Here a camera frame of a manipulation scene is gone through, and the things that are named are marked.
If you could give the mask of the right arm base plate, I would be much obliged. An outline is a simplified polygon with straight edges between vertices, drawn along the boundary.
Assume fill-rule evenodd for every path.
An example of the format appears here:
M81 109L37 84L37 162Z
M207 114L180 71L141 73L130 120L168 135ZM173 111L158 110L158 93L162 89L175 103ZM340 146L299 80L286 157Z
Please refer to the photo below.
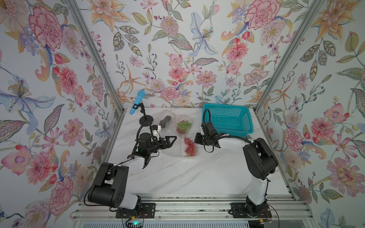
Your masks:
M272 213L267 203L254 205L253 203L231 203L231 214L235 219L270 219Z

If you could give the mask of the red grape bunch front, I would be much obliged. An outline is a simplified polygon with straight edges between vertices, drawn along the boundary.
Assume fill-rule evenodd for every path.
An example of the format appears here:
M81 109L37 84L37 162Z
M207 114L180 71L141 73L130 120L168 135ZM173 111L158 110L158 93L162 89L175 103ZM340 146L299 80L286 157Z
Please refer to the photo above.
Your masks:
M177 131L177 133L178 133L178 134L180 134L180 135L185 135L185 134L187 134L187 129L185 129L185 128L179 128L179 127L177 127L177 128L176 128L176 131Z

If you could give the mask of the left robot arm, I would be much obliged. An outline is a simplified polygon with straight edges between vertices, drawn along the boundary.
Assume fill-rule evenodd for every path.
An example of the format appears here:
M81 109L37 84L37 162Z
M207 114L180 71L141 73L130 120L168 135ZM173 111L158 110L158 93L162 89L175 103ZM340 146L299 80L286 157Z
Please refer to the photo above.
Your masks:
M126 161L117 164L104 162L100 165L93 183L86 191L86 206L141 211L141 197L126 192L127 179L131 174L146 168L153 154L171 148L176 142L177 136L162 137L159 129L158 125L150 125L149 132L141 133L140 127L136 134L136 143Z

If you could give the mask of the black grape bunch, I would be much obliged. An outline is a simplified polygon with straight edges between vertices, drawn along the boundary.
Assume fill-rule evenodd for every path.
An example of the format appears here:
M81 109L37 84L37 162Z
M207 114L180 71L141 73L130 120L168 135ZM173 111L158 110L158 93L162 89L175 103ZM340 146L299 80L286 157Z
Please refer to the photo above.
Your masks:
M165 116L165 118L159 122L159 125L161 126L162 129L165 129L170 124L171 120L172 120L171 116Z

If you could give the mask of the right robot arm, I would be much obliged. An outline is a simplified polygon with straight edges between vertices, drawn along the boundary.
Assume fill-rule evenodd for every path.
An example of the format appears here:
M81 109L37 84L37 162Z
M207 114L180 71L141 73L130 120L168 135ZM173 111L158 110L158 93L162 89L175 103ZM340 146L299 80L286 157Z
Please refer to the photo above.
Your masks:
M278 161L266 141L262 138L251 141L240 136L218 133L210 121L203 122L201 129L202 133L196 134L194 140L196 144L242 152L252 175L251 189L245 204L234 206L231 214L249 218L267 215L270 218L270 208L267 203L268 186L271 182L269 177L275 172Z

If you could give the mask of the green grape bunch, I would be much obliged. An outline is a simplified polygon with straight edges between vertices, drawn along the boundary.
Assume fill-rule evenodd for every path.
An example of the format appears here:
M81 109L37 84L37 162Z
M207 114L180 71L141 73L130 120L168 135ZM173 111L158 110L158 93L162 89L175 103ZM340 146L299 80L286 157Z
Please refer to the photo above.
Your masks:
M192 123L189 122L188 120L182 120L177 123L177 127L189 130L192 127Z

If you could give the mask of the black microphone stand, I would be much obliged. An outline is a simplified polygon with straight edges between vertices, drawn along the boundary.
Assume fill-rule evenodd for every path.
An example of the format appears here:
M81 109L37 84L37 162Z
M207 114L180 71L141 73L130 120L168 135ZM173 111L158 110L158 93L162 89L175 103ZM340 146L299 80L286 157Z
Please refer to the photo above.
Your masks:
M133 115L139 108L140 112L143 114L143 116L139 119L140 125L143 126L145 123L152 123L154 119L152 116L146 114L143 102L140 102L139 104L134 104L129 114Z

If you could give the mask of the red grape bunch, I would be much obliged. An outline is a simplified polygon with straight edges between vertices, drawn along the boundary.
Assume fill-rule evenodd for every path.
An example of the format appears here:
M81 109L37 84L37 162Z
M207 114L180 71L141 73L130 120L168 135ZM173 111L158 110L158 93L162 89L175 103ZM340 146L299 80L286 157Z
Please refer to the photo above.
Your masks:
M197 150L194 141L188 137L185 137L184 144L186 145L186 148L184 149L185 154L188 157L195 157L197 155Z
M187 129L185 129L185 128L179 128L179 127L177 127L177 128L176 128L176 131L177 131L177 133L178 133L178 134L180 134L180 135L185 135L185 134L187 134Z

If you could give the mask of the aluminium frame post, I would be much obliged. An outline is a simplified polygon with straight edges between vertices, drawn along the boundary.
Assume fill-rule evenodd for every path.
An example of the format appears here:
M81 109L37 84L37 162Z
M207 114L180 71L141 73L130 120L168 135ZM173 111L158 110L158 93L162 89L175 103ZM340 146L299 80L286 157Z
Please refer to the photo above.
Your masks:
M91 36L91 33L87 27L87 24L82 16L81 10L77 4L76 1L70 1L70 0L65 0L65 3L69 9L69 11L71 12L71 15L73 17L73 19L76 21L76 24L79 26L80 28L80 32L82 37L85 40L86 46L89 48L90 50L90 55L92 57L92 59L94 60L96 66L98 67L100 73L101 73L101 77L104 79L104 81L106 82L106 87L110 92L110 95L114 101L114 104L116 106L116 108L123 113L124 109L123 109L123 105L121 104L119 97L116 93L116 90L112 84L111 78L109 76L109 73L106 69L106 66L104 64L104 62L102 61L101 56L98 53L98 48L95 45L95 42Z
M271 80L267 84L264 93L262 94L259 102L256 104L254 109L254 113L257 115L261 109L264 107L264 103L269 97L273 87L276 84L276 81L280 77L281 73L285 69L286 65L290 62L290 59L294 55L294 52L299 47L302 39L304 38L307 30L310 28L311 23L314 21L315 16L319 13L320 8L323 5L323 1L313 1L310 7L307 10L307 13L302 20L300 26L298 27L297 34L294 36L292 42L288 45L288 48L282 55L282 60L279 62L278 67L274 70L274 73L271 77Z

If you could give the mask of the left aluminium frame post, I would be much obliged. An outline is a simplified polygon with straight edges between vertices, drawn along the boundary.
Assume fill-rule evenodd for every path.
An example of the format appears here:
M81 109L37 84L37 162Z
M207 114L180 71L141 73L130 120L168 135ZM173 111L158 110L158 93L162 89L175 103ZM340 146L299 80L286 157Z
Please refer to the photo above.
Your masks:
M80 28L80 32L82 37L85 40L86 46L89 48L90 50L90 55L92 57L92 59L94 60L96 66L98 67L100 73L101 73L101 77L104 79L104 81L106 82L106 87L110 92L110 95L114 101L114 104L116 106L116 108L123 113L124 109L123 109L123 105L121 104L119 97L116 93L116 90L112 84L111 78L109 76L109 73L106 69L106 66L104 64L104 62L102 61L101 56L98 53L98 48L95 45L95 42L91 36L91 33L87 27L87 24L82 16L81 10L77 4L76 1L70 1L70 0L65 0L65 3L69 9L69 11L71 12L71 15L73 17L73 19L76 21L76 24L79 26Z

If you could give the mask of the red grape bunch back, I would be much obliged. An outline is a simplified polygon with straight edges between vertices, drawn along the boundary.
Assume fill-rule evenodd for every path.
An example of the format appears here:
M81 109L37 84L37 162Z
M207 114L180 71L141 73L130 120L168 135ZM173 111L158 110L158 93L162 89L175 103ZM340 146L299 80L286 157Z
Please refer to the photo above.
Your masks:
M197 155L197 150L194 141L188 137L185 137L184 144L186 145L186 148L184 149L185 154L188 157L195 157Z

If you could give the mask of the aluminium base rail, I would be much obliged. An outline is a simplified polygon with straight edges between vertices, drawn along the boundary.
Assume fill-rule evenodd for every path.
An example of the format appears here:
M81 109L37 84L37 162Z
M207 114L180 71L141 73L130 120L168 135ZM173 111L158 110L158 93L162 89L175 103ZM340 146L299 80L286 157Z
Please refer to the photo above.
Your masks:
M155 204L156 221L167 220L229 220L232 203L244 203L246 195L173 196L143 194L142 203ZM274 220L313 220L309 206L290 195L269 195L267 197ZM107 207L78 204L70 215L76 220L116 220L116 214Z

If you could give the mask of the teal plastic mesh basket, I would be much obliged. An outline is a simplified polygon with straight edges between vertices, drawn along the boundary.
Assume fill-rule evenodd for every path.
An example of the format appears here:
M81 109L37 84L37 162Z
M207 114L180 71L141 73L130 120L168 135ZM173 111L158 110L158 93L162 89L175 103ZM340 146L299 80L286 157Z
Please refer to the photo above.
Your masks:
M202 121L209 121L209 114L204 113L209 110L210 121L219 133L245 137L254 133L252 116L249 108L244 106L228 104L209 104L203 105Z

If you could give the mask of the right aluminium frame post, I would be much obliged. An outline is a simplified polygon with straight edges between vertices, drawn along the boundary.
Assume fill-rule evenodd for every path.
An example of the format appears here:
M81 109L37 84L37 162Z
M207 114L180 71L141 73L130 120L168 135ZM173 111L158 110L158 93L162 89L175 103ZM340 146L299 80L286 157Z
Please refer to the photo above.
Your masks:
M274 73L271 77L271 80L267 84L264 93L262 94L259 102L256 104L254 109L254 113L257 115L261 109L264 107L264 103L269 97L273 87L276 84L276 81L280 77L281 73L285 69L286 65L290 62L290 59L294 55L294 52L299 47L302 39L304 38L307 30L310 28L311 23L314 21L315 16L319 13L320 8L323 5L323 1L313 1L310 7L307 10L307 13L302 20L300 26L298 27L297 34L294 36L292 42L288 45L288 48L282 55L282 60L279 62L278 67L274 70Z

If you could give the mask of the clear clamshell container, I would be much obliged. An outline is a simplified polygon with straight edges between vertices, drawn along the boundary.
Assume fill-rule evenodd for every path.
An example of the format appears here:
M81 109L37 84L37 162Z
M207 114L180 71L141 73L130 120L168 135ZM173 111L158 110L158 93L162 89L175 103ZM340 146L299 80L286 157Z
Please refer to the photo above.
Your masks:
M184 144L184 138L188 137L194 141L195 135L194 134L188 134L188 135L180 135L178 136L177 140L175 141L174 145L166 150L163 150L163 154L166 154L171 157L179 157L179 158L196 158L199 156L199 148L198 145L196 145L197 155L195 157L188 157L184 149L186 148L186 145Z
M173 122L170 130L178 135L187 135L190 133L194 124L194 120L188 116L177 116L176 120Z
M175 122L177 116L170 111L161 112L153 121L153 125L161 126L162 131L167 131Z

